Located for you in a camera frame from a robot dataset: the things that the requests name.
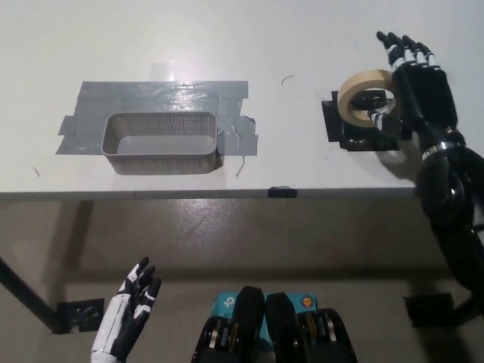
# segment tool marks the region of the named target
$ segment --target floor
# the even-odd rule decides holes
[[[0,254],[40,296],[110,299],[149,256],[163,279],[130,362],[189,362],[219,291],[316,293],[360,362],[484,361],[484,324],[415,330],[403,296],[465,291],[416,200],[101,200],[0,203]],[[94,333],[55,336],[0,287],[5,362],[87,362]]]

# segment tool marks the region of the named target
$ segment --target blue box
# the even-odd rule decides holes
[[[212,315],[232,318],[235,299],[238,294],[239,293],[220,293],[217,295],[212,304]],[[318,301],[313,293],[286,293],[286,295],[294,305],[296,314],[299,312],[313,312],[318,310]],[[267,331],[265,317],[260,331],[260,340],[262,350],[264,350],[264,348],[272,350],[272,341]]]

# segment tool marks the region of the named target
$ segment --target mesh basket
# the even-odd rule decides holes
[[[216,140],[213,113],[115,113],[101,149],[118,174],[204,174],[215,168]]]

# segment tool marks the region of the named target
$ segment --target gray duct tape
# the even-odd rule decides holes
[[[241,116],[248,82],[84,82],[72,116],[59,130],[57,154],[101,155],[107,118],[118,112],[208,111],[219,118],[223,155],[257,155],[256,121]]]

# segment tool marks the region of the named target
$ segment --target white table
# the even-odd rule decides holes
[[[353,73],[389,68],[376,31],[408,34],[436,53],[460,130],[484,154],[483,10],[478,0],[2,2],[0,198],[411,191],[380,161],[388,155],[327,141],[321,100]],[[168,76],[153,74],[154,64]],[[123,176],[103,156],[55,155],[82,81],[173,79],[249,81],[242,114],[256,119],[259,152],[238,177],[241,157],[208,175]]]

